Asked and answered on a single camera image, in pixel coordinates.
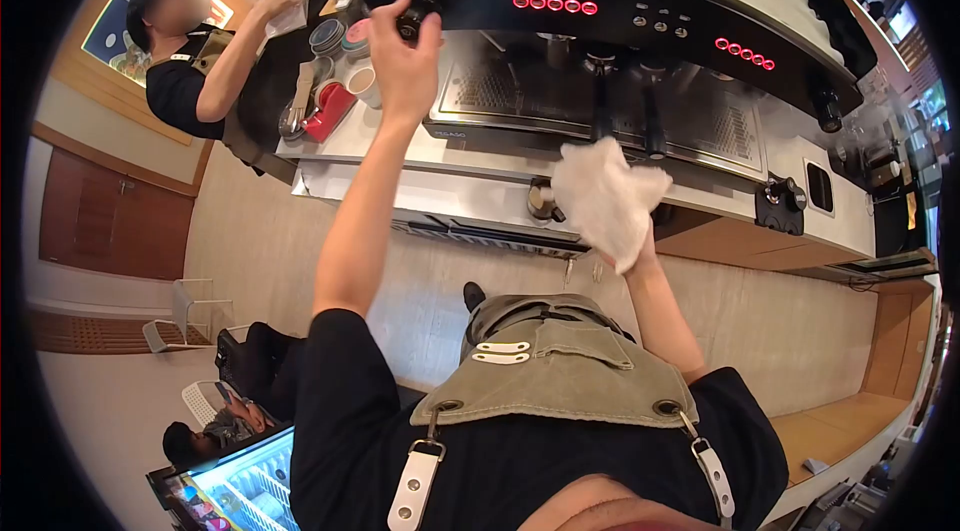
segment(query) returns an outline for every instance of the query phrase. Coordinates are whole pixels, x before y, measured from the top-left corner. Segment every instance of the hand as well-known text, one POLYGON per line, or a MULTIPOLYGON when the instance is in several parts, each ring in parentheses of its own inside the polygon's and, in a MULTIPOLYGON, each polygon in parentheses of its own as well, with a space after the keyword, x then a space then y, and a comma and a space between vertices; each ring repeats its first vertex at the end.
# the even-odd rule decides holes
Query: hand
POLYGON ((241 400, 239 397, 237 397, 237 396, 234 395, 233 393, 230 393, 229 395, 230 395, 230 398, 231 398, 231 399, 230 399, 231 402, 226 405, 226 407, 227 407, 226 409, 229 410, 229 412, 230 412, 232 415, 234 415, 234 417, 247 418, 247 416, 249 416, 249 414, 248 414, 248 412, 246 411, 246 410, 247 410, 247 408, 246 408, 247 406, 244 405, 243 400, 241 400))
POLYGON ((650 219, 650 227, 647 229, 647 236, 643 240, 643 247, 640 249, 641 253, 636 257, 636 262, 633 263, 629 271, 624 273, 624 276, 642 273, 650 270, 652 266, 658 266, 660 264, 660 261, 657 260, 657 248, 654 245, 654 219, 652 217, 650 219))
POLYGON ((410 0, 396 0, 370 13, 369 49, 383 103, 383 120, 412 131, 437 97, 440 16, 431 12, 420 25, 419 42, 411 48, 397 33, 397 18, 410 0))
POLYGON ((249 414, 249 423, 255 431, 263 433, 268 426, 274 426, 274 422, 263 415, 263 411, 256 404, 247 404, 246 410, 249 414))
POLYGON ((264 22, 273 20, 283 11, 299 6, 304 0, 257 0, 253 10, 262 16, 264 22))

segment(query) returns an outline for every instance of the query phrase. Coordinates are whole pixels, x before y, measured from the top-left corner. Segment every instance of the red tape dispenser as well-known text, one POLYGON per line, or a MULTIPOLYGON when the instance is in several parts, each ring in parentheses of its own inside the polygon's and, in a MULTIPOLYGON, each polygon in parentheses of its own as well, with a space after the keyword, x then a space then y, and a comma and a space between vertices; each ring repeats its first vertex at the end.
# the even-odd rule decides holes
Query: red tape dispenser
POLYGON ((319 109, 306 120, 304 128, 311 137, 323 143, 351 111, 357 99, 340 82, 332 79, 317 88, 316 96, 319 109))

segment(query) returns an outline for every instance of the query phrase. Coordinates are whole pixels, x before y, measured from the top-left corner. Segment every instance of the smartphone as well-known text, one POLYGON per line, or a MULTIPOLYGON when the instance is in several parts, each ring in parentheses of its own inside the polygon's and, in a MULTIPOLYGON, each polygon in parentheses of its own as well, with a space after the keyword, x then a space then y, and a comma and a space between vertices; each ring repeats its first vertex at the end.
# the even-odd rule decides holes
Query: smartphone
POLYGON ((228 391, 227 388, 224 387, 223 383, 221 383, 220 381, 217 381, 216 383, 214 383, 214 385, 217 386, 217 391, 220 392, 220 394, 223 396, 224 398, 223 401, 225 401, 227 404, 230 404, 234 401, 234 399, 231 398, 230 396, 231 395, 230 391, 228 391))

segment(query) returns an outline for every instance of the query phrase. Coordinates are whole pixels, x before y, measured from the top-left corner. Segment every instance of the drip tray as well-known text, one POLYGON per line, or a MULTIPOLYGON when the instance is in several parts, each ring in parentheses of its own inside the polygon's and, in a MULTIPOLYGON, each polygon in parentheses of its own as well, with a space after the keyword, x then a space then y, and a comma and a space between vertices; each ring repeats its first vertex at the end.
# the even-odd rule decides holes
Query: drip tray
MULTIPOLYGON (((680 93, 669 76, 654 89, 667 155, 765 182, 756 95, 744 85, 700 71, 680 93)), ((424 121, 438 138, 465 139, 477 149, 556 151, 564 142, 590 140, 593 79, 579 65, 563 70, 542 57, 500 57, 452 62, 437 103, 424 121)), ((616 139, 624 152, 642 155, 644 121, 638 81, 620 71, 607 84, 616 139)))

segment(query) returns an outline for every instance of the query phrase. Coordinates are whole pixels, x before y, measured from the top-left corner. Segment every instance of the display refrigerator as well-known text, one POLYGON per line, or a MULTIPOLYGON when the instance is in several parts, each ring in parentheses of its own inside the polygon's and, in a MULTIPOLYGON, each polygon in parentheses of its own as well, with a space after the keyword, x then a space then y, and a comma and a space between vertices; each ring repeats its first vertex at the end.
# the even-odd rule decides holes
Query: display refrigerator
POLYGON ((168 466, 147 482, 175 529, 298 531, 290 512, 293 440, 293 423, 278 425, 226 448, 215 464, 168 466))

